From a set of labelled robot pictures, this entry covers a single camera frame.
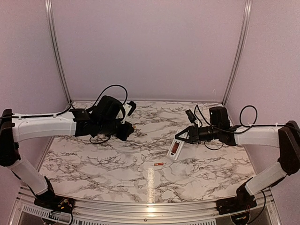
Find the white remote control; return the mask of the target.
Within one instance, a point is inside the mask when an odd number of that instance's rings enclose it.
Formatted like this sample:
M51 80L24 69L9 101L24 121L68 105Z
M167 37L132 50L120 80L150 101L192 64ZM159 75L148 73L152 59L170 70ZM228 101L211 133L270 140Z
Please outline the white remote control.
M166 156L169 159L176 161L180 155L184 143L184 141L174 138Z

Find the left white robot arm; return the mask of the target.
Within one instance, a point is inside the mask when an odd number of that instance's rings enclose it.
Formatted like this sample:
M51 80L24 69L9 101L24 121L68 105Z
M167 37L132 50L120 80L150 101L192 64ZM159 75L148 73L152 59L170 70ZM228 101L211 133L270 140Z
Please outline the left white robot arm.
M19 142L40 137L67 135L98 135L126 141L134 127L126 121L136 109L136 103L122 103L111 96L103 96L96 106L88 109L68 109L57 114L23 115L6 109L0 118L0 165L7 167L25 182L48 208L59 205L49 180L19 153Z

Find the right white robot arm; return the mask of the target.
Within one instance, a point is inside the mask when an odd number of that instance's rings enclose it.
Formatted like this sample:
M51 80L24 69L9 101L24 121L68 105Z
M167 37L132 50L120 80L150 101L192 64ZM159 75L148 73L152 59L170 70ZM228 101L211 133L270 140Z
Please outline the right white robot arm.
M237 210L244 209L250 198L265 188L272 187L286 176L295 174L300 169L300 128L291 120L286 124L251 125L239 124L231 126L227 109L216 106L209 109L210 119L207 126L198 119L195 112L186 111L192 126L175 135L178 144L198 144L218 140L227 146L258 145L278 148L280 156L274 164L251 178L236 191L232 206Z

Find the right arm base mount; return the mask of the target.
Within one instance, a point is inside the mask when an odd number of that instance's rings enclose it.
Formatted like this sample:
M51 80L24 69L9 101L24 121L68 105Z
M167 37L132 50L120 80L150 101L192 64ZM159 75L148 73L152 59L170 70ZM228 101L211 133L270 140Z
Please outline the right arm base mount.
M250 195L245 186L246 182L237 188L235 197L224 198L216 201L219 215L249 210L250 208L257 206L255 196Z

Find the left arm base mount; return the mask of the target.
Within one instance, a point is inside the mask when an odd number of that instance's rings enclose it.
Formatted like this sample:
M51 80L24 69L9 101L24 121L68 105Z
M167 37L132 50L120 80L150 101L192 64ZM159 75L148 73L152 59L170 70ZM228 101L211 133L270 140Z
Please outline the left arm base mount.
M72 213L75 200L70 197L64 197L61 195L56 195L52 184L45 177L47 183L47 191L40 195L35 195L34 204L46 209L50 209L53 212L64 212Z

